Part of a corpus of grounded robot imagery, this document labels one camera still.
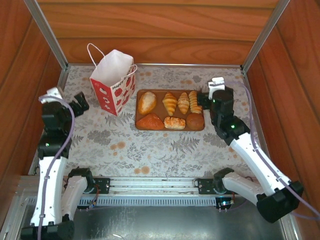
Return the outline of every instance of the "wood paneling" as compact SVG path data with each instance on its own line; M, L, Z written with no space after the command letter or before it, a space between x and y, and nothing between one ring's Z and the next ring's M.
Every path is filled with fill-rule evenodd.
M320 4L291 0L247 75L274 163L305 188L320 211ZM311 216L302 205L300 214ZM320 235L319 222L298 219L303 239Z
M17 58L0 89L0 176L8 164L21 134L33 96L50 54L47 42L32 21Z
M169 64L237 64L246 58L253 43L196 40L196 39L150 39L150 38L107 38L107 39L60 39L59 43L71 63L91 63L87 44L99 46L104 53L117 49L130 53L136 63ZM91 53L96 62L102 58L94 48Z
M247 76L250 79L252 96L257 107L259 120L263 127L263 134L266 142L268 143L269 154L272 161L292 180L300 179L301 177L299 177L295 160L291 153L287 138L284 134L282 124L279 120L275 103L269 91L265 73L263 71L263 67L261 66L259 57L253 61ZM306 191L302 197L309 201L308 197L306 196ZM312 216L311 211L303 204L300 204L295 212ZM320 229L316 221L309 221L301 218L298 218L297 221L303 239L318 239L318 236L320 235Z
M36 93L29 97L28 102L31 102L31 105L27 118L23 124L16 126L21 133L14 144L14 150L7 162L5 171L1 174L0 202L2 203L2 210L0 211L0 226L4 222L20 176L28 174L43 131L42 104L39 102L38 97L45 94L48 89L57 86L61 67L53 53L46 59L45 68L40 69L39 72L43 72L42 77L38 79Z
M320 11L312 0L293 1L277 27L312 107L320 116Z
M38 97L57 85L61 67L24 1L0 8L0 226L42 133Z
M31 15L23 1L1 1L0 87L24 39L30 21Z
M271 9L177 5L45 4L57 38L202 38L254 42Z
M277 2L42 0L40 7L70 63L90 63L86 44L95 43L136 63L242 65Z
M38 0L39 3L61 3L62 0ZM172 4L197 6L228 6L248 8L276 7L278 0L63 0L64 3L109 3L109 4Z

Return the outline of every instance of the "brown tray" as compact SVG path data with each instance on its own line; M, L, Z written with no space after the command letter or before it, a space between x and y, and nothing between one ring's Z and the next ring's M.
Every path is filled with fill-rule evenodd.
M172 93L173 96L176 97L176 99L178 100L180 95L183 93L183 92L186 92L188 95L189 93L193 91L193 90L171 90L171 89L141 89L137 92L136 94L136 109L135 109L135 122L139 121L140 119L142 119L143 117L145 117L146 115L142 115L138 112L138 102L142 96L142 94L144 94L145 92L152 92L156 95L156 106L155 108L152 110L151 113L155 113L160 119L161 121L163 122L165 120L166 117L169 117L168 115L168 112L162 102L162 100L164 99L165 95L167 92L170 92ZM191 113L190 111L190 108L188 109L188 112L186 114L182 114L180 112L180 109L178 108L178 105L176 106L175 108L175 112L173 114L172 117L175 117L175 118L180 118L180 119L184 119L186 120L187 119L187 116ZM205 128L205 124L203 124L203 128L201 130L192 130L190 129L187 124L185 124L185 128L183 130L173 130L173 129L167 129L167 128L164 128L160 131L202 131L204 128ZM154 130L147 130L147 129L144 129L144 128L140 128L140 127L137 127L135 126L137 129L139 130L145 130L145 131L154 131Z

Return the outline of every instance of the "bread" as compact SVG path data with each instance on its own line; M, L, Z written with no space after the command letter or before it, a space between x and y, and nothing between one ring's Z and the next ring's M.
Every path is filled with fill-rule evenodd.
M165 125L155 113L149 113L135 123L139 129L145 130L162 130Z
M162 102L166 111L168 112L168 115L172 116L176 111L178 100L172 95L171 92L167 92Z
M142 94L139 103L138 111L142 115L150 113L157 105L157 97L153 92L147 91Z
M197 92L196 91L191 91L189 93L189 100L190 100L190 111L191 111L191 113L201 114L202 106L198 105L198 99L197 99Z
M190 105L189 97L186 92L181 93L178 99L178 108L182 114L186 114L188 112Z
M204 124L205 120L202 114L199 113L190 113L186 117L186 125L191 129L191 130L202 130L204 129Z
M164 119L164 126L167 129L173 129L173 130L182 130L186 126L186 120L182 118L177 118L177 117L170 117L167 116Z

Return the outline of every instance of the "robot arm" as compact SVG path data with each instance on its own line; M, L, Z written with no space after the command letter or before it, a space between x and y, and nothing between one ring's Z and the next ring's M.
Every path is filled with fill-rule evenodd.
M47 96L62 99L62 92L54 87L47 91ZM74 96L77 102L69 103L75 117L80 116L89 109L89 105L81 92ZM41 102L44 134L38 144L39 157L39 187L37 202L30 227L21 231L22 240L37 239L40 227L40 215L43 207L43 187L45 176L56 153L67 139L71 127L70 111L60 102L52 98L45 98ZM45 204L43 222L41 226L41 239L71 240L74 234L74 214L82 196L87 188L92 188L93 177L88 168L73 169L68 175L68 184L61 198L64 170L67 164L71 140L55 160L47 178L45 191Z
M298 195L302 195L303 186L299 181L291 182L259 148L254 149L250 129L234 116L233 89L226 87L223 77L215 77L209 85L209 93L198 95L198 104L210 109L211 123L217 135L232 147L248 164L260 184L251 182L236 174L231 168L225 168L214 175L216 189L230 190L240 194L255 204L260 214L270 223L296 209L299 200L279 181L281 178Z

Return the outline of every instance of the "white paper bag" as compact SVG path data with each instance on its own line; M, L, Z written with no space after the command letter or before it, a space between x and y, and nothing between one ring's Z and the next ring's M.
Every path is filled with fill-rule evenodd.
M90 53L90 45L103 56L98 65ZM138 67L134 64L134 58L118 50L104 55L92 43L86 48L95 65L90 81L99 104L103 110L117 116L136 89L135 72Z

